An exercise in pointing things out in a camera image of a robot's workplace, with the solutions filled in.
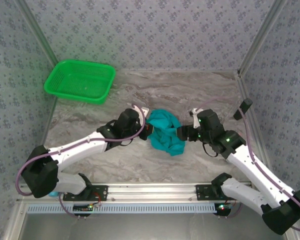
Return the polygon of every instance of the plastic basket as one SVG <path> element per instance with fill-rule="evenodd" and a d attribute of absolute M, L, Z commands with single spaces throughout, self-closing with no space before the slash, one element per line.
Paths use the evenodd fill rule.
<path fill-rule="evenodd" d="M 44 90 L 59 98 L 103 104 L 116 75 L 109 65 L 64 60 L 59 62 L 44 84 Z"/>

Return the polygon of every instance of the blue patterned wall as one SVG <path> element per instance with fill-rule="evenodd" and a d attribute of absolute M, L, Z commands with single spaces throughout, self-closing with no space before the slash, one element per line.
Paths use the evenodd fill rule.
<path fill-rule="evenodd" d="M 14 205 L 17 171 L 48 124 L 52 67 L 13 0 L 0 1 L 0 239 Z"/>
<path fill-rule="evenodd" d="M 236 70 L 273 0 L 27 0 L 59 60 Z"/>
<path fill-rule="evenodd" d="M 288 1 L 244 79 L 273 170 L 300 189 L 300 0 Z"/>

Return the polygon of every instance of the blue object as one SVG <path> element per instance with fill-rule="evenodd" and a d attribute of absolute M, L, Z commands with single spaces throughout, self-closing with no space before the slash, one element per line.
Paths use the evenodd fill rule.
<path fill-rule="evenodd" d="M 49 197 L 58 197 L 58 195 L 59 195 L 59 192 L 57 192 L 57 191 L 52 191 L 48 194 Z"/>
<path fill-rule="evenodd" d="M 184 153 L 186 142 L 177 137 L 177 128 L 181 124 L 174 115 L 157 109 L 152 111 L 146 122 L 153 125 L 153 133 L 148 138 L 155 149 L 166 151 L 171 156 Z"/>

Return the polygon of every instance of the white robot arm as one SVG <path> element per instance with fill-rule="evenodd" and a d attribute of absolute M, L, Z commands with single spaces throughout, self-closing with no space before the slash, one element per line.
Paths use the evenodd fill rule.
<path fill-rule="evenodd" d="M 93 194 L 91 183 L 84 174 L 72 175 L 62 170 L 90 155 L 120 146 L 123 141 L 132 140 L 134 136 L 146 140 L 152 133 L 149 126 L 142 127 L 148 112 L 146 107 L 133 106 L 122 112 L 117 120 L 108 122 L 80 140 L 50 149 L 43 145 L 35 147 L 19 170 L 15 185 L 17 191 L 22 194 L 18 184 L 21 175 L 35 198 L 50 192 L 71 193 L 82 195 L 83 198 L 90 196 Z"/>
<path fill-rule="evenodd" d="M 222 173 L 211 182 L 214 193 L 240 201 L 260 214 L 271 230 L 284 234 L 300 219 L 300 190 L 294 191 L 277 178 L 238 133 L 224 129 L 214 111 L 194 108 L 190 115 L 193 125 L 180 127 L 178 137 L 185 141 L 200 141 L 203 149 L 209 144 L 217 154 L 238 167 L 258 189 Z M 197 191 L 197 196 L 200 194 L 204 192 Z"/>

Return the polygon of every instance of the marble floor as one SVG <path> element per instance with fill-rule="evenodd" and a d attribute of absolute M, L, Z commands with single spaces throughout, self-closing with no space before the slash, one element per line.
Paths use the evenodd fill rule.
<path fill-rule="evenodd" d="M 218 114 L 226 130 L 245 136 L 242 120 L 232 118 L 241 102 L 232 72 L 118 71 L 103 105 L 57 100 L 45 146 L 57 147 L 89 135 L 117 119 L 129 103 L 150 110 L 165 109 L 182 124 L 190 124 L 189 109 L 216 96 L 229 99 L 209 103 L 207 108 Z M 213 154 L 210 147 L 207 151 Z M 207 156 L 200 142 L 187 142 L 184 154 L 171 157 L 152 148 L 149 140 L 139 138 L 127 147 L 87 157 L 64 172 L 83 173 L 91 182 L 210 182 L 221 173 L 231 174 L 239 181 L 248 180 L 221 156 Z"/>

